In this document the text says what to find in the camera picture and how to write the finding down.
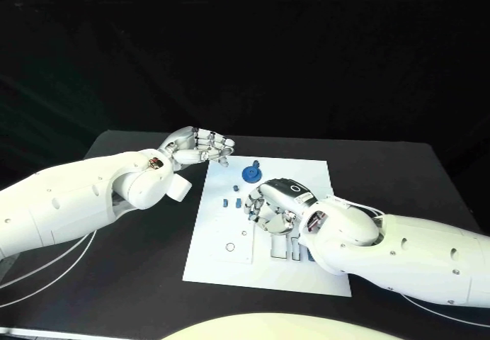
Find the blue object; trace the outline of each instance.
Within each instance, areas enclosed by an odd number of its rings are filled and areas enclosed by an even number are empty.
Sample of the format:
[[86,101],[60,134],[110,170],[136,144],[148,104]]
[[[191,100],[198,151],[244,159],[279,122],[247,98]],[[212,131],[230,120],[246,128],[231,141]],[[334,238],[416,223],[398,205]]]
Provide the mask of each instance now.
[[315,262],[315,258],[313,258],[313,256],[312,256],[310,250],[309,250],[309,260],[310,260],[312,262]]
[[259,164],[259,160],[254,161],[253,166],[249,166],[243,171],[243,179],[249,183],[257,183],[263,178],[263,171],[260,170],[261,165]]

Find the white robotic arm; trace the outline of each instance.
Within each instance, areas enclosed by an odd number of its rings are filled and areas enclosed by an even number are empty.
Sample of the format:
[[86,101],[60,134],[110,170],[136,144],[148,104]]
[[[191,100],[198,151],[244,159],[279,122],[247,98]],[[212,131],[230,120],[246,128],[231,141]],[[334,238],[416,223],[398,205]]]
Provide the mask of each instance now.
[[[272,221],[260,216],[264,202],[279,213]],[[490,237],[413,217],[371,218],[355,203],[335,196],[318,200],[289,179],[260,185],[246,213],[273,234],[299,227],[300,244],[332,274],[357,274],[443,305],[490,307]]]
[[168,194],[182,201],[192,184],[174,172],[214,160],[228,166],[236,142],[194,127],[159,149],[125,152],[40,171],[0,192],[0,260],[71,241]]

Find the robotic hand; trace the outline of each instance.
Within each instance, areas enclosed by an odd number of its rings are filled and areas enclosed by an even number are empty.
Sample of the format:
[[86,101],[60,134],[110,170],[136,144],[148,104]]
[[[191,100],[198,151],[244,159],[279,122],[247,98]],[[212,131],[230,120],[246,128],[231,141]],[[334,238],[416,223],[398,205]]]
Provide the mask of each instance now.
[[[264,203],[277,213],[261,217]],[[362,276],[380,287],[443,305],[490,307],[490,237],[443,223],[385,215],[335,196],[318,200],[290,179],[251,192],[246,213],[273,234],[298,227],[321,267]]]
[[192,184],[174,172],[208,160],[228,166],[236,142],[195,127],[159,149],[97,157],[40,171],[0,192],[0,260],[71,241],[148,209],[168,194],[182,201]]

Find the white paper sheet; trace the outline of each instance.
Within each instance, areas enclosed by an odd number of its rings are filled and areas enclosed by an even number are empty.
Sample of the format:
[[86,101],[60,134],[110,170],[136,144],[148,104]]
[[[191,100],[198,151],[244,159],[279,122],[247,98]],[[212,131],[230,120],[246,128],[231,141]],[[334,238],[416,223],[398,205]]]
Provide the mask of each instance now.
[[[243,180],[243,170],[256,159],[263,179],[250,184]],[[329,274],[309,261],[305,246],[302,261],[293,260],[292,237],[298,237],[298,231],[287,237],[287,259],[276,259],[272,235],[247,220],[244,203],[250,192],[267,180],[280,178],[299,181],[319,199],[334,193],[326,161],[231,156],[228,168],[210,162],[184,280],[351,297],[349,277]],[[224,198],[228,208],[223,206]]]

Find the table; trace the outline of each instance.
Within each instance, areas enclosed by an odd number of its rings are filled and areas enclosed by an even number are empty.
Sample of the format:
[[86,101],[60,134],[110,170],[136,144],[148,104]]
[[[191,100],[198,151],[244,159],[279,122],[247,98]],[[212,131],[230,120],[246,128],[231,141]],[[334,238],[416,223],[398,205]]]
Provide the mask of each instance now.
[[[159,147],[168,135],[107,131],[87,157]],[[237,141],[236,155],[328,160],[339,197],[385,212],[481,232],[427,144],[230,137]],[[407,339],[490,336],[490,329],[430,314],[357,276],[351,276],[352,298],[184,282],[207,166],[198,164],[181,172],[194,183],[182,203],[165,198],[153,208],[130,212],[100,230],[71,273],[41,294],[0,309],[0,327],[162,339],[217,317],[286,312],[347,321]],[[71,245],[73,242],[25,252],[6,280],[45,264]],[[5,289],[0,304],[51,282],[81,251],[77,249],[67,259]],[[486,323],[490,316],[490,311],[479,308],[430,306],[476,322]]]

